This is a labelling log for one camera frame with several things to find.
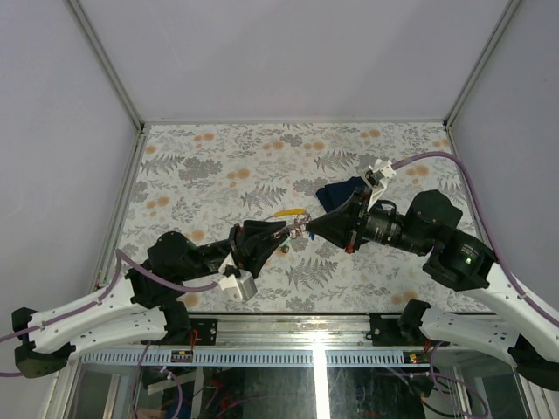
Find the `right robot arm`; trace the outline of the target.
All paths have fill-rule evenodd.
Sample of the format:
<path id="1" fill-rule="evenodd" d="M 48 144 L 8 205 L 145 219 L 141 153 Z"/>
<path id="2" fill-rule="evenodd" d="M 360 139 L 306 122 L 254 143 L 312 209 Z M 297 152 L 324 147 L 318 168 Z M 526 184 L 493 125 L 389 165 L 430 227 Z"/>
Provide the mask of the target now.
<path id="1" fill-rule="evenodd" d="M 532 383 L 558 389 L 558 327 L 541 318 L 521 296 L 493 250 L 459 230 L 462 212 L 441 192 L 417 194 L 403 215 L 368 209 L 356 190 L 340 207 L 307 225 L 307 231 L 347 253 L 377 243 L 426 257 L 423 271 L 436 283 L 477 299 L 502 323 L 485 323 L 411 300 L 398 321 L 400 338 L 408 344 L 446 341 L 490 355 L 514 367 Z"/>

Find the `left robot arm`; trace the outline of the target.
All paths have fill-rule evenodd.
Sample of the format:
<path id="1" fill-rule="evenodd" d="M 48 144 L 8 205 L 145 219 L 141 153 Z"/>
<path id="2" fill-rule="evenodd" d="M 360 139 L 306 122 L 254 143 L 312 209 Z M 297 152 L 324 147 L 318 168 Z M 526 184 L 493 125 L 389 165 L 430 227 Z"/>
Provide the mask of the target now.
<path id="1" fill-rule="evenodd" d="M 287 237 L 284 222 L 245 221 L 225 240 L 201 246 L 168 231 L 141 264 L 118 250 L 109 285 L 64 306 L 12 313 L 11 337 L 20 341 L 14 350 L 16 374 L 43 377 L 84 354 L 126 343 L 184 343 L 192 327 L 179 298 L 220 290 L 234 301 L 247 301 L 267 259 Z"/>

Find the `metal keyring with yellow handle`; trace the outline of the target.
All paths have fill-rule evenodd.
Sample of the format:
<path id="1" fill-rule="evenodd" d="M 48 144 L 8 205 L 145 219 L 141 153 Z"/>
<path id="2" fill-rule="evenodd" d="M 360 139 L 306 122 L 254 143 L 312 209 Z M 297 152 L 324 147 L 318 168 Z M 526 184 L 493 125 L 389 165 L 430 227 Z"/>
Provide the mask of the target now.
<path id="1" fill-rule="evenodd" d="M 274 238 L 286 236 L 295 239 L 308 234 L 307 226 L 311 222 L 311 215 L 306 209 L 283 209 L 272 215 L 274 219 L 286 219 L 286 225 L 273 234 Z"/>

